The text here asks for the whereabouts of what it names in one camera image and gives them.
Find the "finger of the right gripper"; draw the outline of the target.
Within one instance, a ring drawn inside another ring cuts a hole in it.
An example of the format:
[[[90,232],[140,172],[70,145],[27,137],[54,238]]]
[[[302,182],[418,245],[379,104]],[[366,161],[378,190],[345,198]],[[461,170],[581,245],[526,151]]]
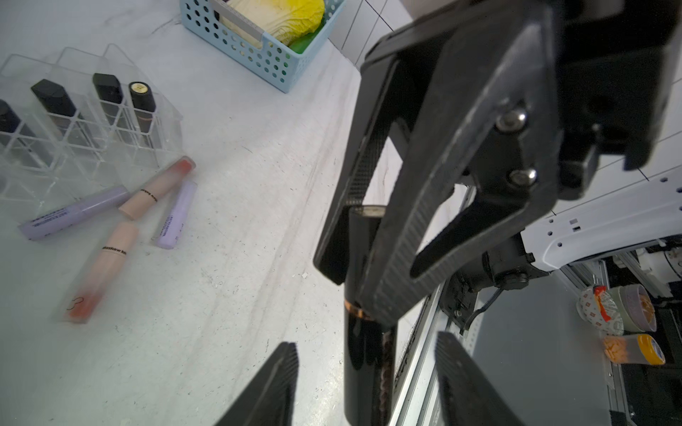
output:
[[[392,325],[461,266],[557,201],[560,5],[452,5],[381,40],[417,94],[408,151],[358,295]]]
[[[457,185],[472,186],[472,142],[455,133],[476,91],[472,71],[480,14],[438,10],[378,41],[361,68],[337,189],[314,266],[335,283],[349,265],[349,211],[365,198],[385,143],[402,166],[387,216],[368,264],[369,278],[384,285],[435,285],[465,262],[446,228],[428,245],[424,233]]]

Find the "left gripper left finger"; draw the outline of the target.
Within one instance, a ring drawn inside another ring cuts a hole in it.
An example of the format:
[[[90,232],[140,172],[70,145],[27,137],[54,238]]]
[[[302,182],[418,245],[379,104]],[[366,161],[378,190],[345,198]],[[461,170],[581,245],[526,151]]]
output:
[[[298,368],[296,344],[280,343],[216,425],[291,425]]]

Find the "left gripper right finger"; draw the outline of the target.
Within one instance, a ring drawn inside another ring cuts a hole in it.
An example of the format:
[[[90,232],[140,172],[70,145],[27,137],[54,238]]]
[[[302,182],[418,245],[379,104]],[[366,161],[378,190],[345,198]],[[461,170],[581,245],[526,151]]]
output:
[[[438,333],[435,368],[445,424],[523,425],[454,335]]]

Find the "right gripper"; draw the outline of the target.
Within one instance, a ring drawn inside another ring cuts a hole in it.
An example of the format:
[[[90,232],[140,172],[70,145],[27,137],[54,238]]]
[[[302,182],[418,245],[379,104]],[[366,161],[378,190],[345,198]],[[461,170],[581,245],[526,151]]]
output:
[[[654,151],[680,55],[679,1],[556,1],[559,111],[558,199],[582,198],[600,156],[625,170]]]

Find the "black lipstick lowest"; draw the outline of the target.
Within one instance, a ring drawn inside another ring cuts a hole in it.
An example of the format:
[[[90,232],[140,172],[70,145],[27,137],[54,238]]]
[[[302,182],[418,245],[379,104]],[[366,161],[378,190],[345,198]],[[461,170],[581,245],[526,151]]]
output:
[[[160,149],[161,138],[155,124],[156,101],[150,86],[142,81],[131,82],[129,93],[143,140],[148,147]]]

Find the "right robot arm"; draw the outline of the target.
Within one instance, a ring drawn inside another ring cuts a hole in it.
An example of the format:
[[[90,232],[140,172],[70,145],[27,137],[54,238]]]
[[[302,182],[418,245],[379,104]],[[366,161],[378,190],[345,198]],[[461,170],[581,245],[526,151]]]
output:
[[[657,154],[678,1],[406,3],[361,87],[314,266],[395,325],[472,261],[520,288],[681,231],[681,148]]]

